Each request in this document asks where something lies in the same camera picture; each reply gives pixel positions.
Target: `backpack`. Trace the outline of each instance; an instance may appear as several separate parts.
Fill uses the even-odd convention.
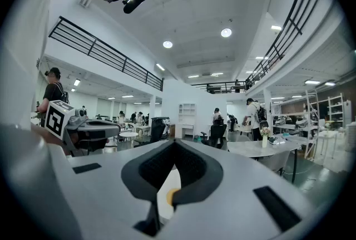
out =
[[[56,84],[56,86],[59,88],[59,90],[60,90],[60,92],[61,92],[61,94],[62,94],[60,100],[63,101],[63,102],[65,102],[65,103],[67,103],[67,104],[69,104],[68,92],[67,92],[67,91],[64,91],[63,88],[62,88],[61,86],[59,86],[58,83],[55,82],[55,84]]]
[[[257,109],[256,112],[256,117],[258,119],[258,122],[266,121],[267,120],[267,111],[266,108],[262,107],[260,105],[260,108]]]

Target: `round white table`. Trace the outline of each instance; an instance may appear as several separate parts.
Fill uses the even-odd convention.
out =
[[[275,147],[273,147],[271,143],[267,142],[266,148],[262,148],[262,141],[228,142],[228,150],[231,153],[239,154],[248,158],[273,156],[286,150],[294,150],[293,177],[291,179],[292,184],[294,183],[295,179],[296,157],[299,147],[299,144],[284,139],[280,140],[280,144]]]
[[[119,136],[124,137],[124,138],[131,138],[131,147],[134,147],[134,141],[132,139],[132,137],[136,137],[138,136],[138,133],[136,132],[122,132],[119,133]]]

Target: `black t-shirt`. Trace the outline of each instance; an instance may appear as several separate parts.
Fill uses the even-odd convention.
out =
[[[55,84],[49,84],[46,87],[46,91],[44,92],[43,99],[48,99],[49,101],[60,100],[62,97],[61,90],[63,92],[63,86],[60,82],[57,82]]]

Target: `black fisheye border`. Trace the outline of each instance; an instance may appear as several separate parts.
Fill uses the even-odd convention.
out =
[[[14,0],[2,0],[2,7],[0,11],[0,25],[10,9]],[[353,33],[353,37],[356,35],[356,16],[355,16],[355,3],[354,0],[338,0],[343,8],[345,15],[348,19],[350,28]],[[11,146],[11,144],[0,144],[0,146]],[[12,238],[18,238],[20,236],[32,236],[39,239],[48,239],[40,227],[37,227],[25,211],[17,203],[16,199],[9,191],[3,176],[0,176],[1,192],[3,197],[3,227],[7,228],[8,233],[11,233]],[[356,168],[353,166],[352,171],[349,174],[349,178],[337,200],[332,204],[330,209],[325,213],[320,211],[321,221],[313,227],[312,230],[308,230],[308,226],[305,229],[291,229],[291,231],[278,236],[277,239],[318,239],[322,236],[348,238],[349,235],[353,235],[354,232],[354,217],[348,216],[353,214],[356,208]]]

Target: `round ceiling light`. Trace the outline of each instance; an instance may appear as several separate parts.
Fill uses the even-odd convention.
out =
[[[169,49],[169,48],[172,48],[172,46],[173,46],[173,44],[170,41],[163,42],[163,47],[165,47],[165,48]]]
[[[227,38],[232,34],[231,29],[225,28],[223,31],[221,31],[221,36]]]

